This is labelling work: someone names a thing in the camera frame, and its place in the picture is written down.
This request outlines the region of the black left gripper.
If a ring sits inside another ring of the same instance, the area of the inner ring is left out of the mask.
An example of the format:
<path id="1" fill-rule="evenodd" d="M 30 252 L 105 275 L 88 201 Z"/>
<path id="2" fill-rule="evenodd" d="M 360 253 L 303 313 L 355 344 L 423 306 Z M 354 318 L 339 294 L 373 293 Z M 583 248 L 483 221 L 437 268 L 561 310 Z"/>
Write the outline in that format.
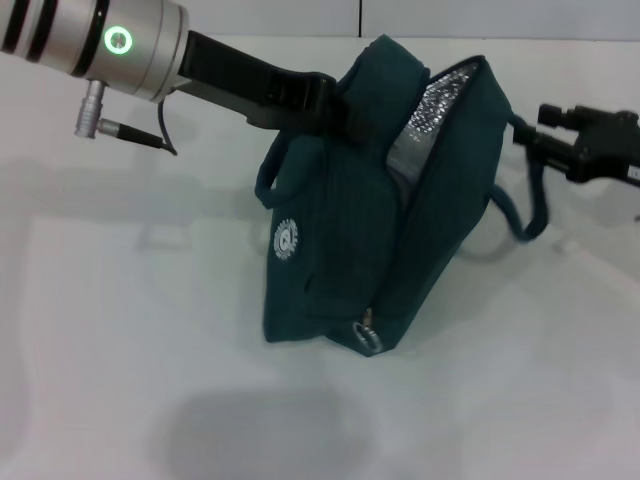
<path id="1" fill-rule="evenodd" d="M 179 76 L 186 80 L 179 91 L 239 113 L 260 129 L 323 132 L 350 145 L 372 137 L 369 122 L 334 95 L 332 77 L 286 70 L 194 31 Z"/>

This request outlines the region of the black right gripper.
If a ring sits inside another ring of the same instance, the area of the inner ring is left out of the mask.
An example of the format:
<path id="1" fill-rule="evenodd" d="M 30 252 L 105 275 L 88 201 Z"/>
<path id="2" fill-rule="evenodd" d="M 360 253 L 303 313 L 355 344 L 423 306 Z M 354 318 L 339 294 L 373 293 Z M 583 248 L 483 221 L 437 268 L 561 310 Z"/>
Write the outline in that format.
<path id="1" fill-rule="evenodd" d="M 567 179 L 578 184 L 609 178 L 639 187 L 637 113 L 605 112 L 580 105 L 563 110 L 542 104 L 537 123 L 575 131 L 578 136 L 573 150 L 568 143 L 538 132 L 519 116 L 513 116 L 510 119 L 513 142 L 524 147 L 532 161 L 568 171 Z"/>

